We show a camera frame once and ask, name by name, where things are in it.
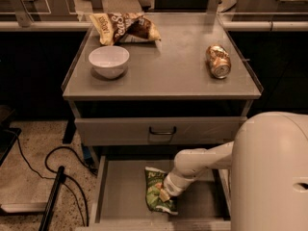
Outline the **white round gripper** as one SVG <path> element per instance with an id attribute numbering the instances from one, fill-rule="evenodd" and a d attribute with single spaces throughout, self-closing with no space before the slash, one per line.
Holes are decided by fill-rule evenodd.
<path id="1" fill-rule="evenodd" d="M 182 194 L 193 182 L 193 177 L 182 175 L 177 170 L 173 170 L 166 176 L 164 188 L 160 190 L 159 197 L 163 202 L 167 202 L 171 196 Z"/>

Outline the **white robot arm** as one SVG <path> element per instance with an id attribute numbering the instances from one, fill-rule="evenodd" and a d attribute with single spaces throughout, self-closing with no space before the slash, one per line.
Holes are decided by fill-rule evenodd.
<path id="1" fill-rule="evenodd" d="M 180 151 L 164 196 L 208 168 L 231 170 L 231 231 L 308 231 L 308 115 L 261 113 L 231 142 Z"/>

